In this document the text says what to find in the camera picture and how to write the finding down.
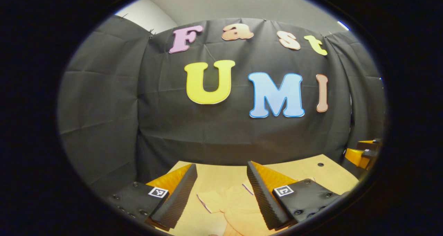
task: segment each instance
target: yellow letter u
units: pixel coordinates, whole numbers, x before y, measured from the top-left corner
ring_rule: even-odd
[[[211,92],[203,89],[203,71],[208,68],[208,64],[198,62],[185,66],[188,73],[186,92],[193,102],[202,105],[215,104],[225,100],[231,93],[231,68],[235,66],[235,62],[215,61],[214,66],[218,68],[218,89]]]

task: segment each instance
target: wooden table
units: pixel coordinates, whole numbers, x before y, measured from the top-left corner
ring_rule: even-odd
[[[323,163],[324,166],[318,166],[318,163]],[[179,161],[169,172],[186,164],[189,164],[189,162]],[[241,185],[248,180],[246,166],[198,163],[196,166],[198,178],[189,195],[182,217],[177,222],[176,227],[170,229],[167,233],[175,236],[208,236],[210,234],[223,236],[227,224],[224,214],[221,212],[210,214],[201,204],[196,194],[221,191],[236,184]],[[356,177],[325,155],[265,166],[296,180],[314,177],[318,184],[337,194],[351,190],[358,183]]]

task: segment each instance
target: black cloth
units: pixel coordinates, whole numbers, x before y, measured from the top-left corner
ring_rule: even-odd
[[[254,36],[225,41],[223,27],[245,23]],[[173,31],[202,25],[190,48],[168,53],[174,42]],[[326,154],[338,161],[350,133],[350,88],[339,56],[322,35],[272,20],[223,19],[196,22],[155,35],[143,57],[138,84],[138,166],[143,180],[169,170],[177,160],[244,165],[293,161]],[[277,31],[294,34],[300,50],[283,47]],[[323,42],[327,56],[316,53],[304,36]],[[186,93],[184,67],[206,62],[204,89],[218,87],[215,61],[232,60],[232,88],[228,98],[216,105],[199,105]],[[300,74],[302,107],[305,115],[287,118],[280,113],[264,119],[249,116],[254,105],[254,87],[248,74],[266,72],[277,87],[288,73]],[[328,111],[316,111],[317,74],[328,77]]]
[[[223,40],[223,27],[234,23],[247,24],[254,36]],[[168,53],[172,32],[195,25],[204,31],[187,42],[190,48]],[[283,47],[279,30],[294,34],[301,49]],[[328,55],[316,53],[307,35],[320,40]],[[204,89],[215,91],[214,62],[219,60],[236,64],[228,98],[216,105],[191,101],[184,67],[206,62]],[[251,118],[254,87],[248,75],[253,72],[268,73],[278,88],[286,74],[300,74],[305,115],[270,112],[267,118]],[[317,74],[328,78],[329,107],[323,113],[316,111]],[[92,32],[68,65],[58,104],[60,133],[73,166],[100,195],[164,175],[177,161],[272,164],[325,154],[342,164],[348,145],[382,136],[379,77],[369,53],[350,32],[324,37],[272,20],[232,18],[180,26],[150,39],[145,29],[113,16]]]
[[[149,33],[113,16],[71,59],[58,97],[61,139],[73,167],[99,195],[136,178],[137,84]]]

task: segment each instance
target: letter m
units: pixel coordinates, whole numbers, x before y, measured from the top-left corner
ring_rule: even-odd
[[[264,107],[268,102],[274,116],[280,114],[286,101],[283,115],[286,117],[301,117],[304,115],[300,94],[302,77],[295,73],[288,73],[283,78],[280,89],[272,81],[271,77],[264,72],[249,74],[248,79],[254,83],[254,108],[250,111],[253,118],[265,118],[269,111]]]

